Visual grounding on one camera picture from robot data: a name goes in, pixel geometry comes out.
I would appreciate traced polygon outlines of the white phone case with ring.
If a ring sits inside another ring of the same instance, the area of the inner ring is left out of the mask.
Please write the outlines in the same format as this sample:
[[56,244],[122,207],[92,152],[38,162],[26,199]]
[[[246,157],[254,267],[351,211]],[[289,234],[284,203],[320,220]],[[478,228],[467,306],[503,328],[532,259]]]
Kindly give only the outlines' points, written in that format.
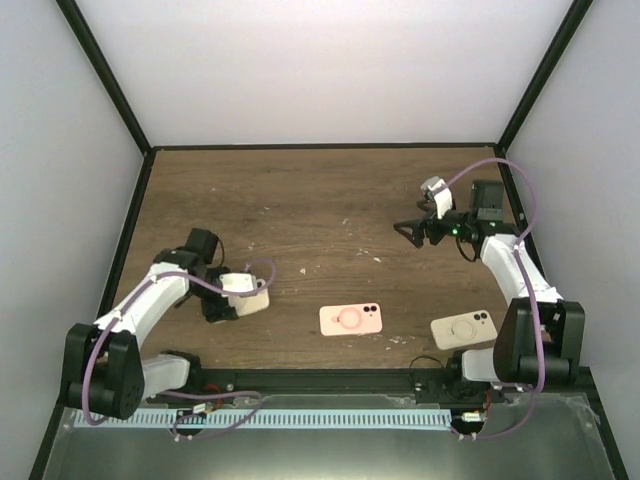
[[233,305],[238,317],[249,316],[264,311],[270,306],[269,292],[263,290],[254,296],[230,297],[229,304]]

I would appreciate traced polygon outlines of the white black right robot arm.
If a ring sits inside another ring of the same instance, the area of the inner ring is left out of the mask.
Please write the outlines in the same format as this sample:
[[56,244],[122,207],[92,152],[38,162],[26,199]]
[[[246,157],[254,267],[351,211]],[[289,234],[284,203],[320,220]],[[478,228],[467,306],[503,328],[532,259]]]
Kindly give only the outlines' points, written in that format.
[[486,266],[507,304],[500,329],[488,336],[480,325],[483,311],[434,320],[431,330],[439,349],[452,350],[459,368],[444,378],[447,396],[458,403],[472,399],[480,382],[518,385],[537,391],[573,384],[578,377],[585,324],[580,303],[564,299],[543,277],[528,254],[520,231],[504,219],[504,186],[475,181],[470,207],[457,209],[439,177],[421,186],[419,219],[397,222],[396,232],[415,247],[437,245],[451,237],[473,249],[471,262]]

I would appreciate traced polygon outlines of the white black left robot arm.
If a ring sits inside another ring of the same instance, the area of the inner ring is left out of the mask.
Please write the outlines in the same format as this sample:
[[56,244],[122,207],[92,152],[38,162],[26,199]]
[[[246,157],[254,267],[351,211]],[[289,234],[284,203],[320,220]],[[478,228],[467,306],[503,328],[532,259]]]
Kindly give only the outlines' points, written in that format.
[[181,403],[196,402],[203,377],[192,371],[199,359],[180,352],[141,358],[141,347],[159,320],[191,295],[221,294],[211,279],[220,240],[194,228],[186,243],[162,250],[142,281],[116,307],[94,321],[76,324],[65,339],[60,402],[83,414],[91,426],[125,420],[142,401],[164,391]]

